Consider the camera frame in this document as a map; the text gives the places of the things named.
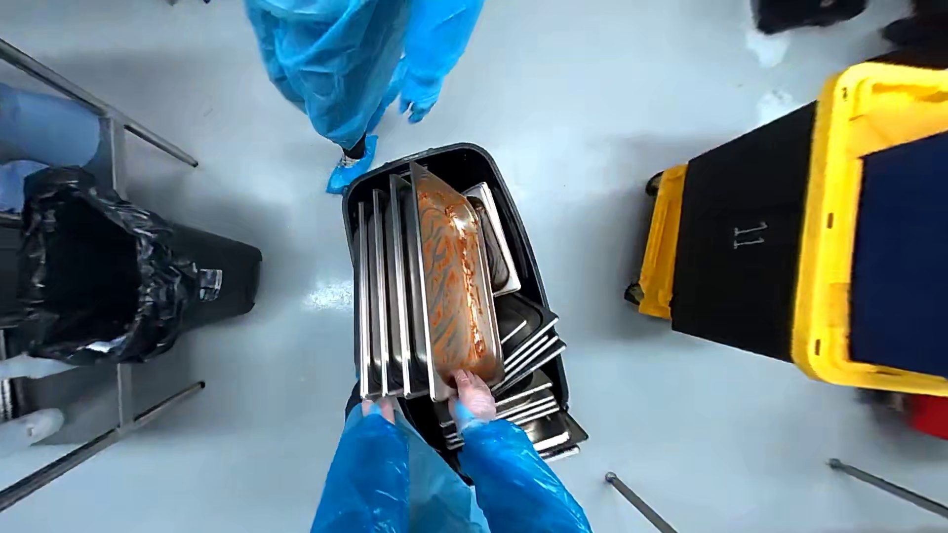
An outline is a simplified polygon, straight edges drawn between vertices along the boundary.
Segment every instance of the blue disposable gown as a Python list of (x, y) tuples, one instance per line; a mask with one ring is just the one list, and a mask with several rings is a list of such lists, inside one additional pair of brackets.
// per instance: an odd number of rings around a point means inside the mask
[[(266, 72), (325, 138), (351, 149), (390, 83), (420, 120), (464, 53), (483, 0), (246, 0)], [(405, 54), (403, 70), (393, 76)]]
[(398, 415), (353, 409), (326, 476), (311, 533), (590, 532), (582, 508), (526, 433), (495, 420), (465, 430), (471, 491)]

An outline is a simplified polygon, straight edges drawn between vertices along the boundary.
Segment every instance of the red object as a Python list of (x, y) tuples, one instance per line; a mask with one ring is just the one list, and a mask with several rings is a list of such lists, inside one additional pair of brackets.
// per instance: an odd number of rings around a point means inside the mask
[(916, 430), (948, 440), (948, 397), (910, 395), (908, 423)]

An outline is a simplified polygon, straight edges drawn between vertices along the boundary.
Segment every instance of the person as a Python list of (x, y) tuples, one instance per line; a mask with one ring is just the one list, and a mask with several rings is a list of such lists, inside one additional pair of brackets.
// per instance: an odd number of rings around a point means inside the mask
[(364, 400), (346, 418), (311, 533), (592, 531), (526, 433), (496, 419), (489, 387), (467, 371), (454, 379), (449, 408), (465, 440), (458, 458), (477, 504), (390, 398)]
[(483, 0), (245, 0), (267, 76), (342, 148), (328, 193), (369, 170), (371, 135), (401, 95), (420, 121), (438, 101)]

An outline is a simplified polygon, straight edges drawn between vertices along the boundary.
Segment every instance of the epoxy floor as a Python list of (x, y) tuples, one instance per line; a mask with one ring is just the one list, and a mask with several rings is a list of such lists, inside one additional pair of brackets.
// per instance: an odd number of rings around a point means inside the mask
[[(885, 51), (877, 30), (907, 10), (871, 2), (836, 27), (761, 39), (747, 4), (488, 0), (432, 113), (383, 119), (376, 164), (458, 141), (497, 160), (591, 436), (554, 470), (596, 531), (650, 530), (607, 470), (682, 532), (940, 525), (825, 462), (945, 501), (944, 442), (622, 300), (646, 179), (810, 101), (829, 74)], [(145, 367), (137, 396), (208, 388), (0, 514), (0, 530), (306, 531), (354, 375), (352, 271), (339, 197), (323, 192), (337, 148), (269, 84), (236, 0), (8, 2), (0, 35), (200, 160), (191, 170), (132, 143), (133, 201), (264, 253), (253, 312), (184, 337)], [(0, 482), (65, 450), (3, 459)]]

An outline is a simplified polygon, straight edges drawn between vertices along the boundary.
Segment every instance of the red sauce residue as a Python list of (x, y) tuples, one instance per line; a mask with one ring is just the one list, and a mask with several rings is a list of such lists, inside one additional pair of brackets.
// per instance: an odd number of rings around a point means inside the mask
[(487, 353), (477, 216), (467, 199), (433, 175), (417, 180), (428, 326), (435, 368), (447, 379), (456, 369), (491, 380), (499, 371)]

